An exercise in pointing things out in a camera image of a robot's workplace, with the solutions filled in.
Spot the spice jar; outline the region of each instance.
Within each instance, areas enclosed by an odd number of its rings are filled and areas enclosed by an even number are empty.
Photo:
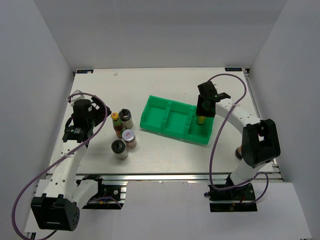
[[[131,129],[134,126],[134,121],[132,120],[131,112],[128,109],[122,109],[119,112],[119,117],[125,129]]]
[[[128,129],[122,133],[122,139],[129,149],[133,149],[137,145],[137,139],[134,131]]]
[[[125,143],[121,140],[115,140],[111,144],[111,149],[118,159],[124,160],[129,155],[128,150],[126,149]]]
[[[118,138],[121,138],[122,133],[125,130],[125,126],[123,125],[121,119],[119,118],[118,113],[114,112],[111,114],[113,129]]]

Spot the black lid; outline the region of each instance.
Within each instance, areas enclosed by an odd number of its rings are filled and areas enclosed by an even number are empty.
[[[131,119],[131,112],[128,109],[123,108],[119,112],[119,117],[123,122],[126,122]]]
[[[111,144],[111,149],[115,154],[121,154],[125,151],[126,149],[126,145],[123,141],[121,140],[115,140],[112,144]]]

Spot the jar lid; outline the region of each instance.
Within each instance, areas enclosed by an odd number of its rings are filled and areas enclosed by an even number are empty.
[[[123,122],[129,121],[131,119],[131,112],[128,109],[123,108],[119,112],[119,117]]]
[[[115,140],[112,144],[111,144],[111,149],[115,154],[121,154],[125,151],[126,149],[126,145],[123,141],[121,140]]]
[[[135,133],[134,131],[127,129],[124,130],[124,132],[122,133],[122,139],[126,142],[132,142],[135,139]]]
[[[111,114],[111,118],[112,118],[113,120],[117,120],[117,119],[119,118],[118,113],[113,112],[113,113]]]

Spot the yellow object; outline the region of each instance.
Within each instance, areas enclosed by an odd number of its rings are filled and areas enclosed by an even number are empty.
[[[116,113],[116,112],[112,113],[112,114],[111,114],[111,118],[112,118],[113,120],[117,120],[117,119],[119,118],[118,113]]]
[[[198,118],[196,119],[196,123],[202,125],[205,123],[205,120],[206,120],[205,116],[198,116]]]

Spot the brown bottle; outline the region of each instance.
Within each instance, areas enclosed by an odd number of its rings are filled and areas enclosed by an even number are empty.
[[[115,134],[118,138],[122,138],[122,133],[125,130],[125,126],[122,123],[121,119],[119,118],[118,113],[114,112],[111,114],[112,123],[113,123],[113,129],[115,131]]]

